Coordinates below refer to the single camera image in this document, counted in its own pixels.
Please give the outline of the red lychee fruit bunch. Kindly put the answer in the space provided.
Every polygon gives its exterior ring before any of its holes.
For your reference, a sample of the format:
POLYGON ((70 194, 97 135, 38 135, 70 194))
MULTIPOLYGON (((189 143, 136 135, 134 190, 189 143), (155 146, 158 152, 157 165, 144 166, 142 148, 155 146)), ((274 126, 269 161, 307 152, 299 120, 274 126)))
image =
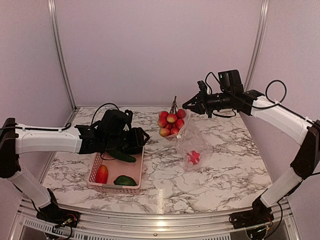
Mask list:
POLYGON ((174 97, 170 110, 158 114, 159 135, 161 137, 177 136, 186 123, 187 112, 178 107, 177 96, 174 97))

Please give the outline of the clear zip top bag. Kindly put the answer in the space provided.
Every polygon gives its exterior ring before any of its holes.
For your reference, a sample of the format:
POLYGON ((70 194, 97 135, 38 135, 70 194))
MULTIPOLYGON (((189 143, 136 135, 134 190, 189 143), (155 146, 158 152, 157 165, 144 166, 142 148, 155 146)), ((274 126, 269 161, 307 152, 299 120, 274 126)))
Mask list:
POLYGON ((177 153, 182 157, 180 165, 187 172, 195 171, 199 169, 205 162, 209 161, 210 148, 203 138, 200 130, 192 120, 191 111, 186 111, 185 124, 179 131, 178 135, 171 135, 165 137, 171 145, 174 146, 177 153), (196 151, 200 153, 200 162, 197 165, 188 164, 187 153, 196 151))

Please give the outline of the pink perforated plastic basket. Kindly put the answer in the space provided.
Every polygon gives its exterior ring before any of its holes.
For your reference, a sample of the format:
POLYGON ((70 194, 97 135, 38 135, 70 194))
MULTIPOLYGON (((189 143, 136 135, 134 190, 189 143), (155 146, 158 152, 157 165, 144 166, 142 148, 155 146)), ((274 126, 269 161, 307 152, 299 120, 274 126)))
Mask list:
POLYGON ((144 153, 145 149, 143 148, 141 153, 134 154, 133 157, 136 159, 136 162, 133 163, 118 159, 111 160, 108 154, 100 155, 97 153, 89 172, 88 186, 98 192, 138 195, 142 184, 144 153), (101 165, 106 166, 108 170, 106 183, 96 182, 96 175, 101 165), (115 184, 114 181, 120 176, 131 178, 136 185, 115 184))

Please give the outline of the red toy tomato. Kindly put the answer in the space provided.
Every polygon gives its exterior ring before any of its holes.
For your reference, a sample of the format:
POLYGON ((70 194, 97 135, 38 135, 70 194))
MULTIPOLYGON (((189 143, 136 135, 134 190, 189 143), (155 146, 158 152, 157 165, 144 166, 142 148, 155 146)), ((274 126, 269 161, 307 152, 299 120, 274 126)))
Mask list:
POLYGON ((195 166, 200 162, 201 154, 195 150, 192 150, 187 153, 188 164, 195 166))

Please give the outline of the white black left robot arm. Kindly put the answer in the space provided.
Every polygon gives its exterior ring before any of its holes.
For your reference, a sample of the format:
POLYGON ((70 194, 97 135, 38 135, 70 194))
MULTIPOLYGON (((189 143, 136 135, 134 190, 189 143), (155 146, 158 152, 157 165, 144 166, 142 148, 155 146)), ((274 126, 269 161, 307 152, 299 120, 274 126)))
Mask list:
POLYGON ((66 214, 55 195, 19 163, 19 156, 33 152, 108 153, 127 159, 142 152, 150 139, 142 128, 132 127, 132 120, 133 112, 128 109, 108 109, 102 119, 90 125, 67 124, 62 128, 28 126, 7 118, 0 129, 0 177, 33 201, 39 217, 58 223, 66 214))

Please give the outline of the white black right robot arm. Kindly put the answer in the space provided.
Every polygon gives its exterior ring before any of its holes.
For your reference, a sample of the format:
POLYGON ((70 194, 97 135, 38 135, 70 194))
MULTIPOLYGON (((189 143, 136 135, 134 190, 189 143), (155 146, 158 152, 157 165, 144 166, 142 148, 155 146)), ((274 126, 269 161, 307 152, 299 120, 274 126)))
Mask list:
POLYGON ((220 87, 214 93, 207 80, 198 81, 199 92, 182 107, 196 114, 211 117, 214 112, 232 109, 262 120, 287 135, 299 145, 299 150, 288 169, 258 196, 251 210, 231 215, 258 224, 271 212, 274 204, 292 194, 307 178, 314 175, 320 161, 320 122, 312 121, 285 107, 282 101, 271 100, 267 93, 245 90, 237 69, 213 74, 220 87))

